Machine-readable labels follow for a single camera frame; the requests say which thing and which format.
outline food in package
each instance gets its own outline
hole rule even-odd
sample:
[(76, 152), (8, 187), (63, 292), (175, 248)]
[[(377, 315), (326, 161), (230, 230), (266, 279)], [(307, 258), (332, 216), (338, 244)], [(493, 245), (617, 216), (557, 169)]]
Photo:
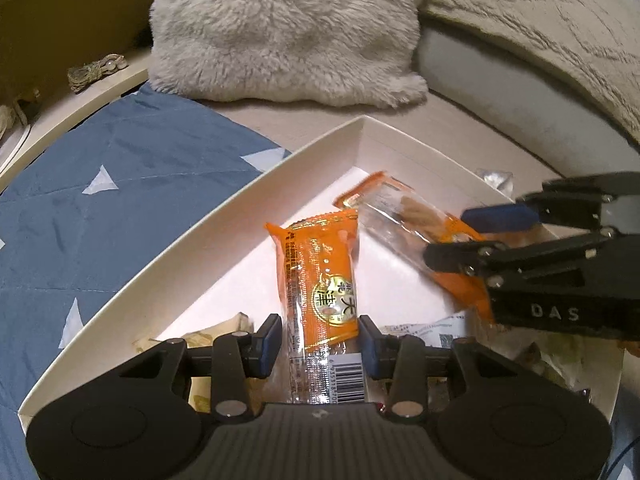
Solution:
[(357, 211), (266, 228), (277, 248), (291, 400), (336, 402), (332, 356), (354, 351), (358, 335), (351, 262)]
[(374, 238), (427, 273), (465, 306), (491, 319), (489, 299), (480, 278), (433, 272), (422, 259), (426, 244), (466, 242), (484, 238), (453, 215), (423, 200), (411, 187), (385, 171), (371, 174), (334, 202), (356, 208), (361, 227)]

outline snack package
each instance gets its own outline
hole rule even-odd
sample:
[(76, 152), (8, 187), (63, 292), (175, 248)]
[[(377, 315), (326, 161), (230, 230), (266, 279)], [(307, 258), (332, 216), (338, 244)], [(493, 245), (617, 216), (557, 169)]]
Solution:
[[(288, 228), (273, 224), (266, 228), (277, 248), (290, 400), (339, 402), (336, 370), (350, 368), (356, 382), (363, 381), (360, 356), (348, 355), (357, 351), (351, 248), (356, 241), (358, 214), (347, 209), (305, 219)], [(362, 393), (356, 390), (354, 400), (364, 400), (364, 386)]]
[(340, 195), (334, 205), (357, 208), (360, 225), (373, 237), (427, 273), (460, 303), (474, 306), (481, 317), (492, 319), (489, 299), (479, 278), (433, 272), (422, 259), (428, 243), (483, 240), (471, 227), (429, 204), (385, 171), (371, 174)]

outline barcode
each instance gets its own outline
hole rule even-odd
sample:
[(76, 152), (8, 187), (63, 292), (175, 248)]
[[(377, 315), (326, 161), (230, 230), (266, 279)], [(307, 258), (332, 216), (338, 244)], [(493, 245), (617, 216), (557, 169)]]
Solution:
[(453, 344), (453, 336), (451, 334), (440, 334), (440, 346), (443, 348), (451, 348)]
[(347, 402), (364, 402), (364, 374), (362, 372), (362, 361), (360, 355), (356, 354), (358, 362), (347, 362), (339, 364), (332, 360), (330, 382), (331, 382), (331, 402), (338, 404)]

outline textured beige blanket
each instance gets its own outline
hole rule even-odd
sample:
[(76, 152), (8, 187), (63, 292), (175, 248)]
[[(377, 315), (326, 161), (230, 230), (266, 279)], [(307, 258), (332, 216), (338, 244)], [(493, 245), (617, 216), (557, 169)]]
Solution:
[(640, 4), (631, 0), (426, 0), (559, 76), (640, 140)]

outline gold circular logo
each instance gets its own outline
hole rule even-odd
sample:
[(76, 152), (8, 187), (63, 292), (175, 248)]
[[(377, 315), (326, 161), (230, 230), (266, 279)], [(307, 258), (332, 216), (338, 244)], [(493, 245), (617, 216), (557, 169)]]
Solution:
[(314, 312), (330, 325), (339, 326), (356, 317), (353, 284), (342, 276), (331, 276), (314, 286)]

